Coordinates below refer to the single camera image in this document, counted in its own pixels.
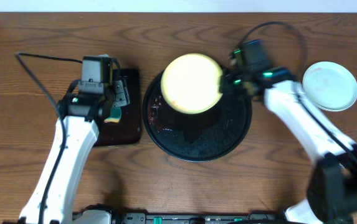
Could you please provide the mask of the green yellow sponge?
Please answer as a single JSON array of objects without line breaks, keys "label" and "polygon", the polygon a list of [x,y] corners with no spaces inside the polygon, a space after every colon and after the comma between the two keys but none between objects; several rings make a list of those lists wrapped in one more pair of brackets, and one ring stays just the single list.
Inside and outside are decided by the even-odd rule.
[{"label": "green yellow sponge", "polygon": [[110,110],[110,115],[104,120],[105,123],[119,123],[122,112],[120,107],[115,107]]}]

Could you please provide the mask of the yellow plate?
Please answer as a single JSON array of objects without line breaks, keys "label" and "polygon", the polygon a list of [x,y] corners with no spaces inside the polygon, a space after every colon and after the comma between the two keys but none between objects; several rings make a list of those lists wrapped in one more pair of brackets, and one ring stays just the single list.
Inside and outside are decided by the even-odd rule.
[{"label": "yellow plate", "polygon": [[185,54],[165,68],[161,76],[161,92],[174,110],[199,114],[221,99],[222,75],[221,66],[207,55]]}]

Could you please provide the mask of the light blue plate top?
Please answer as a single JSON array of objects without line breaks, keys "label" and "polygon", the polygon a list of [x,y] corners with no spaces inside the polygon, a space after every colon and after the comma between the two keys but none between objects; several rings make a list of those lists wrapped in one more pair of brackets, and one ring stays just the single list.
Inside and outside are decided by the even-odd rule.
[{"label": "light blue plate top", "polygon": [[302,85],[308,98],[326,111],[343,111],[357,100],[357,81],[344,66],[317,62],[304,73]]}]

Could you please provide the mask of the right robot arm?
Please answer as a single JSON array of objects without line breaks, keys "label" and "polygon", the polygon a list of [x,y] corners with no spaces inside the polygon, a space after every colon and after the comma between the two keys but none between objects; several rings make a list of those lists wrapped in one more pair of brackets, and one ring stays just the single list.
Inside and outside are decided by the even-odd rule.
[{"label": "right robot arm", "polygon": [[307,197],[284,211],[289,223],[352,223],[357,212],[357,143],[308,99],[285,67],[276,67],[260,40],[236,47],[222,93],[259,96],[297,138],[313,164]]}]

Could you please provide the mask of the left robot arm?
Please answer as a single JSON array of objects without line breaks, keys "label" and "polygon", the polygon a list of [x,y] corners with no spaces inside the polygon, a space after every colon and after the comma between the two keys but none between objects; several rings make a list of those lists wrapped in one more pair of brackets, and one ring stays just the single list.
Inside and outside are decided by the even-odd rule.
[{"label": "left robot arm", "polygon": [[46,87],[23,61],[16,58],[50,101],[57,115],[55,135],[37,186],[22,209],[18,223],[118,223],[117,212],[102,204],[91,205],[75,214],[77,188],[88,155],[98,140],[105,121],[115,121],[111,111],[116,97],[128,97],[125,88],[114,84],[121,79],[118,60],[108,55],[86,55],[82,77],[74,80],[66,94],[56,102]]}]

